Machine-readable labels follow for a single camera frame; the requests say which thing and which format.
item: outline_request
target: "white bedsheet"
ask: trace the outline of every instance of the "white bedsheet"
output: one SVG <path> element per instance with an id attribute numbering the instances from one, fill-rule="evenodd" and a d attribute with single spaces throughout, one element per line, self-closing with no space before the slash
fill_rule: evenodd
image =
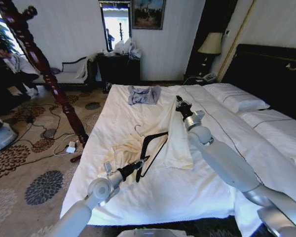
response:
<path id="1" fill-rule="evenodd" d="M 296 164 L 296 120 L 276 110 L 246 112 L 239 116 Z"/>
<path id="2" fill-rule="evenodd" d="M 114 85 L 83 151 L 63 202 L 61 216 L 76 201 L 85 197 L 88 185 L 100 174 L 110 147 L 122 144 L 128 134 L 134 132 L 136 124 L 154 124 L 153 118 L 165 110 L 165 106 L 177 94 L 193 104 L 193 111 L 202 109 L 187 91 L 221 124 L 262 181 L 296 200 L 296 167 L 202 87 L 163 87 L 157 105 L 129 106 L 127 87 Z M 215 119 L 206 114 L 202 124 L 217 139 L 235 150 Z M 108 204 L 94 209 L 89 224 L 139 225 L 205 217 L 223 218 L 235 214 L 242 235 L 251 235 L 261 224 L 256 214 L 259 207 L 225 184 L 198 151 L 193 147 L 190 147 L 190 151 L 192 170 L 167 167 L 149 171 L 139 183 L 127 183 Z M 155 162 L 162 162 L 161 157 Z"/>

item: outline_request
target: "white wallpaper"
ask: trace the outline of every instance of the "white wallpaper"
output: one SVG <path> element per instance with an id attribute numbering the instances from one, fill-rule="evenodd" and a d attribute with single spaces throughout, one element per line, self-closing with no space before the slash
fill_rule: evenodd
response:
<path id="1" fill-rule="evenodd" d="M 232 18 L 247 12 L 252 0 L 239 0 Z M 240 25 L 230 21 L 228 29 L 238 31 Z M 239 43 L 296 48 L 296 0 L 257 0 L 236 45 Z M 222 55 L 230 46 L 222 45 Z M 236 48 L 234 48 L 220 79 L 223 78 Z M 212 71 L 218 72 L 225 57 L 217 58 Z"/>
<path id="2" fill-rule="evenodd" d="M 106 49 L 97 0 L 14 0 L 38 15 L 28 21 L 35 42 L 52 67 Z M 205 0 L 167 0 L 163 30 L 133 30 L 143 51 L 143 80 L 177 80 L 185 73 Z"/>

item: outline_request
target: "table lamp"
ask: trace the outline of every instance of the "table lamp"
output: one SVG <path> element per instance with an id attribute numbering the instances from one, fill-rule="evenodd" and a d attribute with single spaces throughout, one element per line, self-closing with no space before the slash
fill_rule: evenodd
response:
<path id="1" fill-rule="evenodd" d="M 204 61 L 201 64 L 200 76 L 204 76 L 210 70 L 214 57 L 221 53 L 222 33 L 210 32 L 208 33 L 204 43 L 197 52 L 205 54 Z"/>

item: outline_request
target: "white pillow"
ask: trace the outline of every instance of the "white pillow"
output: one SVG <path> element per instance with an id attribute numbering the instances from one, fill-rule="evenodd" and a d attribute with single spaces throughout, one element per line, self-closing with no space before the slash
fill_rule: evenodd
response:
<path id="1" fill-rule="evenodd" d="M 243 113 L 240 118 L 296 164 L 296 120 L 275 110 Z"/>
<path id="2" fill-rule="evenodd" d="M 263 100 L 231 84 L 215 83 L 205 85 L 204 88 L 234 113 L 263 110 L 270 107 Z"/>
<path id="3" fill-rule="evenodd" d="M 78 69 L 77 73 L 75 74 L 75 79 L 82 78 L 85 75 L 85 64 L 82 64 L 81 67 Z"/>

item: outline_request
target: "carpet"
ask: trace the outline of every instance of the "carpet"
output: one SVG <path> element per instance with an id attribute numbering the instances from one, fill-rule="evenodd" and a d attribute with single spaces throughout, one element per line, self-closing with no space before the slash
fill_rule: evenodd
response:
<path id="1" fill-rule="evenodd" d="M 19 133 L 11 146 L 0 151 L 0 237 L 42 237 L 59 220 L 63 199 L 78 162 L 70 159 L 81 154 L 77 142 L 74 154 L 65 146 L 77 141 L 76 135 L 50 91 L 39 87 L 40 94 L 10 111 L 1 119 Z M 105 104 L 107 95 L 67 92 L 68 100 L 89 134 Z M 206 218 L 195 221 L 145 228 L 185 230 L 188 235 L 209 237 L 241 236 L 234 217 Z M 141 228 L 87 226 L 80 236 L 115 237 L 123 230 Z M 268 236 L 262 225 L 255 236 Z"/>

